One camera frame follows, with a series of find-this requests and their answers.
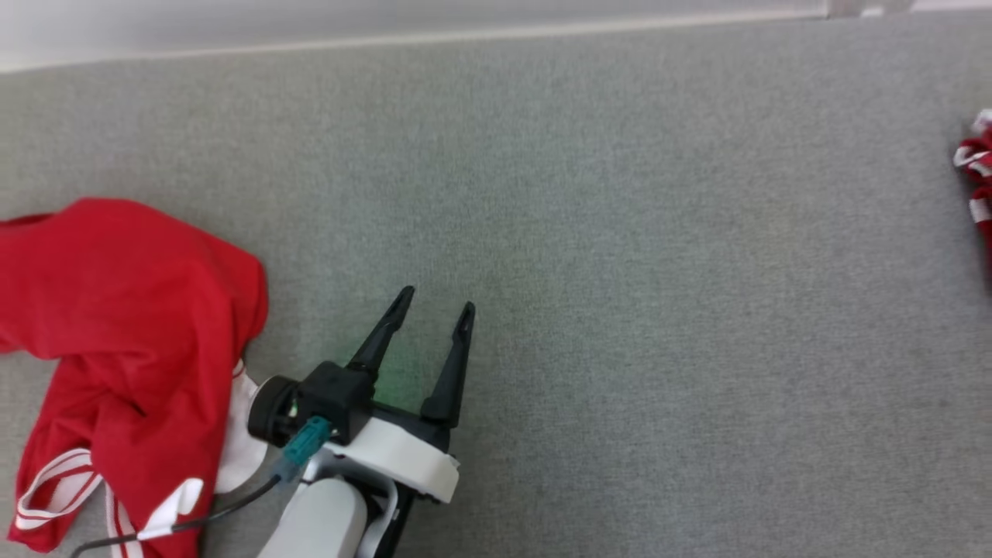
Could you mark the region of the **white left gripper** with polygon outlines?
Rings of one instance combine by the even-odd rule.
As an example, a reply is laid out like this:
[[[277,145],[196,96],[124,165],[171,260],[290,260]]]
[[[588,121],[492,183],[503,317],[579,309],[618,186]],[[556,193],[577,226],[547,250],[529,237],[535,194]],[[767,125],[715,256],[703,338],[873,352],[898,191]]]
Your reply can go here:
[[[394,334],[404,324],[415,295],[415,287],[404,286],[384,312],[356,353],[345,365],[378,377]],[[476,308],[468,301],[451,333],[451,347],[437,377],[432,394],[426,397],[419,417],[391,406],[376,405],[372,417],[350,444],[327,442],[320,450],[320,474],[341,476],[350,481],[386,492],[389,485],[400,485],[439,504],[450,504],[460,483],[460,463],[437,448],[425,436],[440,434],[440,427],[455,429],[460,424],[462,395]]]

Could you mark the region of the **grey fabric sofa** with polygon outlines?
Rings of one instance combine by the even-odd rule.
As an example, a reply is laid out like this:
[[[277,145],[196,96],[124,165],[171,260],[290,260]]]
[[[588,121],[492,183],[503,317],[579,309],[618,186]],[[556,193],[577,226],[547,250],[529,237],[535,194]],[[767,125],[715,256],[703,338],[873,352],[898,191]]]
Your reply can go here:
[[[992,273],[949,161],[992,10],[0,75],[0,218],[130,198],[263,261],[255,381],[412,411],[406,558],[992,558]]]

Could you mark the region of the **red shorts with white print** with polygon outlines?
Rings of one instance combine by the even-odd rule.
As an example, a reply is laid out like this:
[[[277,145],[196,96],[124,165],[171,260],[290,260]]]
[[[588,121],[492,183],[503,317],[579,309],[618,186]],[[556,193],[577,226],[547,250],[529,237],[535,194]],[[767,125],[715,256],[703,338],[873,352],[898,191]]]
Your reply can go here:
[[[952,165],[971,181],[970,214],[992,261],[992,108],[979,112],[970,138],[952,155]]]

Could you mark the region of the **red shirt with white trim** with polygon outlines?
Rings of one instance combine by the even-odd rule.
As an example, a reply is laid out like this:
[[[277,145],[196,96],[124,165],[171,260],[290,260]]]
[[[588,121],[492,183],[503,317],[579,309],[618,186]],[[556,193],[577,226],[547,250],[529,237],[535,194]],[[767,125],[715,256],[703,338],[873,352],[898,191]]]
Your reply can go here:
[[[205,516],[250,479],[259,456],[223,453],[267,314],[257,257],[149,206],[86,198],[0,220],[0,354],[57,362],[9,539],[53,551],[100,487],[120,537]]]

